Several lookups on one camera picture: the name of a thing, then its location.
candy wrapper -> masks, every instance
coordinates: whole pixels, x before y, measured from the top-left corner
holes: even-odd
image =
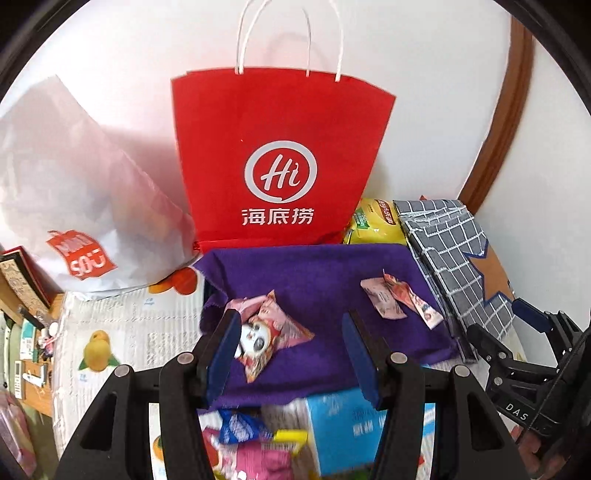
[[[314,338],[313,333],[281,310],[275,291],[252,299],[231,300],[227,309],[240,313],[242,334],[235,358],[244,365],[248,383],[255,381],[276,350]]]
[[[407,317],[383,278],[366,278],[361,281],[361,287],[382,318],[399,320]]]
[[[218,413],[222,418],[219,437],[221,443],[243,443],[250,440],[267,442],[273,439],[273,434],[261,419],[236,410],[220,409]]]
[[[443,316],[426,301],[419,298],[408,283],[400,281],[386,272],[384,272],[384,280],[394,298],[417,312],[431,330],[443,320]]]

pink candy wrapper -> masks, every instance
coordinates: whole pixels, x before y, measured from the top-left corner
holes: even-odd
[[[361,287],[382,318],[399,320],[407,317],[383,278],[366,278],[361,281]]]
[[[384,272],[384,280],[394,298],[417,312],[431,330],[443,320],[441,313],[419,298],[408,283],[400,281],[386,272]]]
[[[313,333],[281,310],[275,291],[252,299],[231,300],[227,309],[240,313],[242,334],[235,358],[244,365],[248,383],[255,381],[276,350],[314,338]]]

brown wooden frame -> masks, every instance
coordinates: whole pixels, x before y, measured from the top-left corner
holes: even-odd
[[[513,143],[530,88],[533,61],[533,36],[512,18],[507,70],[491,128],[459,196],[473,214],[484,202]]]

blue box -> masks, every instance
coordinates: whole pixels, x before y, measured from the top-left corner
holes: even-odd
[[[307,398],[320,475],[333,475],[372,463],[378,450],[385,411],[376,411],[353,388]],[[425,406],[423,436],[435,429],[435,404]]]

blue gripper pad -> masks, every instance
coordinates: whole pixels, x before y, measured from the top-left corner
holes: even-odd
[[[206,398],[210,405],[222,394],[226,385],[226,380],[228,380],[228,376],[230,375],[230,364],[234,359],[236,347],[240,341],[241,324],[240,314],[235,312],[223,333],[222,340],[219,342],[219,346],[213,354],[209,366],[207,367]]]
[[[511,310],[521,320],[529,324],[540,333],[548,333],[552,329],[552,324],[546,317],[546,314],[539,311],[533,305],[530,305],[523,299],[515,299],[511,303]]]
[[[359,388],[365,399],[370,402],[374,408],[377,408],[379,404],[377,366],[374,364],[369,354],[368,347],[361,338],[361,334],[349,313],[343,315],[342,328],[343,340],[345,341],[349,359],[355,370],[355,376],[357,377]]]

